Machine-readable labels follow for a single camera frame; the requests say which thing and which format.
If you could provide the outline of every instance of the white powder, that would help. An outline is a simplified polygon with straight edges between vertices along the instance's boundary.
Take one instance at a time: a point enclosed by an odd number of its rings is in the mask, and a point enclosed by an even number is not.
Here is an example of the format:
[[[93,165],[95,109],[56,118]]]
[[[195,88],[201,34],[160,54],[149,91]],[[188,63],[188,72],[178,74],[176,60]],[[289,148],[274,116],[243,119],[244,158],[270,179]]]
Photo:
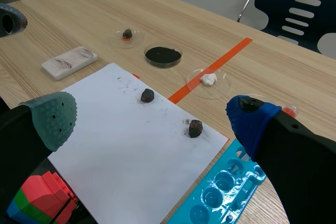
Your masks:
[[[217,76],[215,73],[205,74],[201,77],[203,85],[211,86],[217,81]]]

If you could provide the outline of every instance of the white eraser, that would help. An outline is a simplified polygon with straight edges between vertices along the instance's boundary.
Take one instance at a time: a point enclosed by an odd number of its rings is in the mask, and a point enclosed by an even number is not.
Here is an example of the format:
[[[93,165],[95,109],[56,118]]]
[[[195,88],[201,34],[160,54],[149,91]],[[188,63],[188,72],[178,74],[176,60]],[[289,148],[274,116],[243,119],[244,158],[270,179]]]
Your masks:
[[[206,86],[211,86],[217,81],[217,76],[215,73],[205,74],[201,77],[201,81]]]
[[[90,50],[85,47],[77,47],[44,62],[42,67],[56,81],[59,81],[97,60],[98,56]]]

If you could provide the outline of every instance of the glass petri dish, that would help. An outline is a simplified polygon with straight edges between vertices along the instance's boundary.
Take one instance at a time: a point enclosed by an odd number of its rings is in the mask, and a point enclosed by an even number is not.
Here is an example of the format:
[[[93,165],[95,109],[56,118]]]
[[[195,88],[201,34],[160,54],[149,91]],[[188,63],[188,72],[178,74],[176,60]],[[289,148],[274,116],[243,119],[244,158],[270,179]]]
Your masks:
[[[209,73],[216,74],[217,81],[215,81],[211,86],[206,86],[202,84],[201,77]],[[193,94],[209,100],[222,98],[223,95],[228,92],[231,85],[230,79],[226,72],[221,69],[197,69],[187,75],[186,81],[188,88],[192,91]]]
[[[260,94],[247,94],[247,95],[249,97],[258,99],[258,100],[263,101],[263,102],[269,102],[269,103],[272,103],[274,105],[281,106],[281,105],[278,105],[276,102],[274,102],[274,101],[270,100],[269,98],[267,98],[263,95],[260,95]],[[287,105],[281,106],[281,107],[282,107],[282,111],[289,114],[293,118],[296,118],[299,114],[299,111],[300,111],[299,107],[295,104],[287,104]]]
[[[132,37],[125,38],[123,35],[132,34]],[[112,47],[117,48],[133,48],[143,43],[145,35],[142,31],[131,27],[121,27],[116,31],[108,34],[108,41]]]
[[[180,63],[182,49],[172,42],[155,42],[144,50],[146,61],[158,68],[171,68]]]

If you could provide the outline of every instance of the eraser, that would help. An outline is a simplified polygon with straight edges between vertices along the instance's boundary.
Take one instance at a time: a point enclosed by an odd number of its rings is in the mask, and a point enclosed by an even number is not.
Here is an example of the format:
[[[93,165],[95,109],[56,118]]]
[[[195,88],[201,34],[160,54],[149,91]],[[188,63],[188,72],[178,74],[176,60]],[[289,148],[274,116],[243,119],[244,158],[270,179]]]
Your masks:
[[[98,56],[90,50],[85,47],[77,47],[44,62],[42,67],[56,81],[59,81],[97,60]]]

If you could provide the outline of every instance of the dark blue chair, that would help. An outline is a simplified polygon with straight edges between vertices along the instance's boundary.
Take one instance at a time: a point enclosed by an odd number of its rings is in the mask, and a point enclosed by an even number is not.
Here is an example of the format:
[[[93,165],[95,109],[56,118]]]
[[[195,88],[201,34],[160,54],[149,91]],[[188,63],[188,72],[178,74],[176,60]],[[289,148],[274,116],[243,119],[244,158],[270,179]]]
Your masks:
[[[336,33],[336,0],[255,0],[255,7],[269,19],[262,31],[315,52],[320,53],[317,44],[323,35]]]

